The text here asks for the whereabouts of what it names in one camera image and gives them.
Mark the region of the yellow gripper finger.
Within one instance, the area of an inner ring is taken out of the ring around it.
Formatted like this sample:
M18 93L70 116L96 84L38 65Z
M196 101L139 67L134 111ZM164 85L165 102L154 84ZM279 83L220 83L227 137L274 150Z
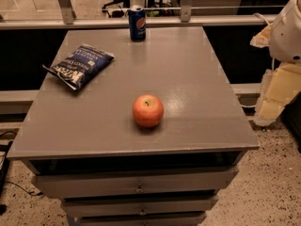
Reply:
M275 122L301 92L301 65L281 62L274 71L267 70L261 81L261 95L255 107L253 121L259 126Z
M270 45L271 25L267 25L261 32L254 36L250 45L258 48L268 47Z

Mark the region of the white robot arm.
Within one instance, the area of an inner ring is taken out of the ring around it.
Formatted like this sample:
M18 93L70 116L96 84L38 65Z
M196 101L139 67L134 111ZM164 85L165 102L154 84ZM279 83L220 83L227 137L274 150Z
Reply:
M250 45L269 49L275 69L267 69L261 80L260 97L253 121L259 126L273 123L301 92L301 0L290 0L276 19L254 36Z

